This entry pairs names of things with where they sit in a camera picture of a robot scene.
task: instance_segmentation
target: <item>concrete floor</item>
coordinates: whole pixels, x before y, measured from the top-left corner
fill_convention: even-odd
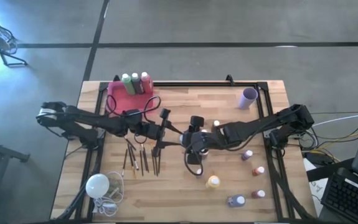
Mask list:
[[[26,44],[92,43],[102,0],[0,0],[0,25]],[[119,0],[108,7],[101,43],[358,41],[358,0]],[[0,143],[29,152],[11,161],[0,223],[47,220],[67,142],[36,123],[43,101],[75,104],[90,49],[19,49],[30,67],[0,61]],[[358,47],[98,49],[90,80],[148,71],[155,80],[284,80],[291,103],[311,112],[358,111]],[[351,114],[317,114],[316,122]],[[336,137],[358,118],[316,128]],[[336,144],[339,159],[358,141]]]

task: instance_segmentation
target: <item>green paint bottle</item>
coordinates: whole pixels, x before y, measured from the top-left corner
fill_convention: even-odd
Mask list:
[[[126,91],[129,95],[135,95],[136,91],[134,90],[133,84],[131,82],[131,78],[128,74],[123,74],[121,81],[123,82]]]

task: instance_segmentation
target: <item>yellow paint bottle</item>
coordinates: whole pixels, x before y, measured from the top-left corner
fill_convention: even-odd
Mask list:
[[[207,189],[215,189],[219,185],[220,185],[220,179],[217,176],[212,175],[209,177],[208,182],[206,182],[205,186]]]

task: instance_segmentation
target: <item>keyboard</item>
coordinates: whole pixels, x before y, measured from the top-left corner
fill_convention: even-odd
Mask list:
[[[329,178],[321,203],[328,209],[358,223],[358,176],[344,168],[339,168]]]

